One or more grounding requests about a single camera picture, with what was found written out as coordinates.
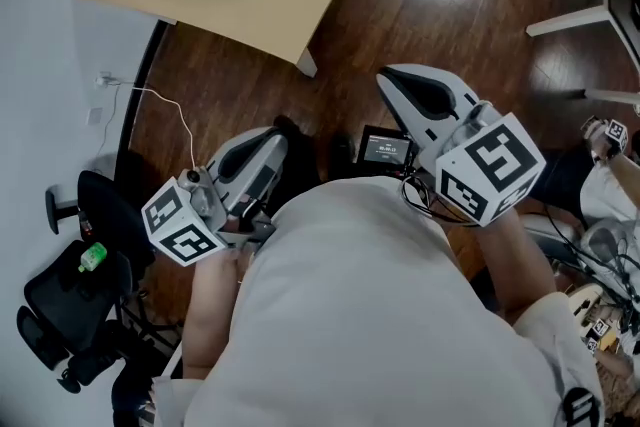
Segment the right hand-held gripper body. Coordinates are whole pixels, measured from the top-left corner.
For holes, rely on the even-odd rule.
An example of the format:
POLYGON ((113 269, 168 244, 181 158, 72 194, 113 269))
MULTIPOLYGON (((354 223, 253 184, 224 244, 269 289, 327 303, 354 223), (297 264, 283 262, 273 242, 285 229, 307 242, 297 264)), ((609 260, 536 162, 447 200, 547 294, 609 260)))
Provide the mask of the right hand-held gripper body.
POLYGON ((439 197, 486 226, 514 207, 539 179, 545 159, 514 114, 482 101, 420 151, 439 197))

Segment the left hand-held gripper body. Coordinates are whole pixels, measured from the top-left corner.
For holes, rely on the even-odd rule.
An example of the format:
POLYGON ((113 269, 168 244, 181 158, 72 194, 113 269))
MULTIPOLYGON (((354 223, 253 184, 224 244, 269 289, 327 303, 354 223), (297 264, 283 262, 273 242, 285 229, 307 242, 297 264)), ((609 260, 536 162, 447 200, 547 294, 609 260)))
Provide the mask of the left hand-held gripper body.
POLYGON ((257 199, 225 206, 203 167, 170 178, 141 213, 150 243, 183 267, 226 249, 256 249, 275 231, 257 199))

